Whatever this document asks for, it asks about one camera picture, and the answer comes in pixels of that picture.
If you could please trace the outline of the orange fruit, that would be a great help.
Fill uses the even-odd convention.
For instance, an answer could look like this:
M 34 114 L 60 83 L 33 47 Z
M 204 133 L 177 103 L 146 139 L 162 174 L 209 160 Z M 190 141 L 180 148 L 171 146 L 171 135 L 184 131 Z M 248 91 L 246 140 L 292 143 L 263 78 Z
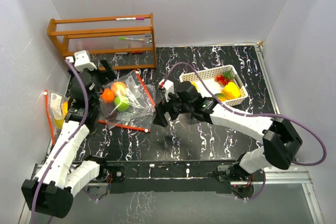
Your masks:
M 127 95 L 128 87 L 125 83 L 117 81 L 111 84 L 111 91 L 115 97 L 121 95 Z

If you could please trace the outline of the green lime fruit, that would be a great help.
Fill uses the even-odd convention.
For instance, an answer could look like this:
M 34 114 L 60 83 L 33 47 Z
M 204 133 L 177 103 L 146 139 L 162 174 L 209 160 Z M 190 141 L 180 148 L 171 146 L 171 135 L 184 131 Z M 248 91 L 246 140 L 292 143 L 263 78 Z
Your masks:
M 129 108 L 130 102 L 129 102 L 128 97 L 121 95 L 121 96 L 117 96 L 114 99 L 114 105 L 118 112 L 124 112 Z

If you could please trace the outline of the yellow bell pepper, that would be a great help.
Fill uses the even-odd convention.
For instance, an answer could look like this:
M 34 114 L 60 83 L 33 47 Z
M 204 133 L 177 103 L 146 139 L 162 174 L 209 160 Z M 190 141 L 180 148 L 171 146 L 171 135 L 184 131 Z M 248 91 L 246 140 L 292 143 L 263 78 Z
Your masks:
M 61 105 L 61 114 L 62 114 L 62 117 L 65 118 L 66 115 L 68 113 L 68 102 L 65 101 L 62 105 Z

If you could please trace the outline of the clear red zip bag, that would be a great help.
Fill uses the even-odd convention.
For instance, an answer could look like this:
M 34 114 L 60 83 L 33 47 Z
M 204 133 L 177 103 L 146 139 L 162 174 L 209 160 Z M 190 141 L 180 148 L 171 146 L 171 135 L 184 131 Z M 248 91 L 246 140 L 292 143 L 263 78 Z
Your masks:
M 51 145 L 54 146 L 65 121 L 65 118 L 61 114 L 61 105 L 67 101 L 69 108 L 70 98 L 51 90 L 45 90 L 43 95 L 45 97 L 45 109 L 50 129 Z

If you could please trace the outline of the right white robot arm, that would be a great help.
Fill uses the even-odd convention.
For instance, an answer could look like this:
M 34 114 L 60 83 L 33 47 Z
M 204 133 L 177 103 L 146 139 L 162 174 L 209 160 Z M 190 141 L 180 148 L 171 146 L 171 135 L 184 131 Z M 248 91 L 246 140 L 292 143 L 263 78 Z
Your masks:
M 239 110 L 226 109 L 218 99 L 203 97 L 188 81 L 174 85 L 162 80 L 159 89 L 165 95 L 155 105 L 153 124 L 166 127 L 166 114 L 175 120 L 180 114 L 188 113 L 201 122 L 225 126 L 262 142 L 262 147 L 241 154 L 233 165 L 218 168 L 212 174 L 214 177 L 247 180 L 266 167 L 287 170 L 302 145 L 302 139 L 287 119 L 243 115 Z

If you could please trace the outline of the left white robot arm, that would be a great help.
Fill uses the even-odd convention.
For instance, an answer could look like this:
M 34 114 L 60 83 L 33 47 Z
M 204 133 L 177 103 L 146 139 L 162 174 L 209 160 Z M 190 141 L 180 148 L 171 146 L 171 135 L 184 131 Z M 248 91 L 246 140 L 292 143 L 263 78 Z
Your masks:
M 116 74 L 105 60 L 102 60 L 106 68 L 104 71 L 89 59 L 67 57 L 65 62 L 75 77 L 70 108 L 59 138 L 44 165 L 32 179 L 22 184 L 22 193 L 31 211 L 30 223 L 36 222 L 36 213 L 64 218 L 71 209 L 75 195 L 93 179 L 104 181 L 109 173 L 104 166 L 104 158 L 92 155 L 74 171 L 70 167 L 81 143 L 100 116 L 102 86 L 109 80 L 115 80 Z

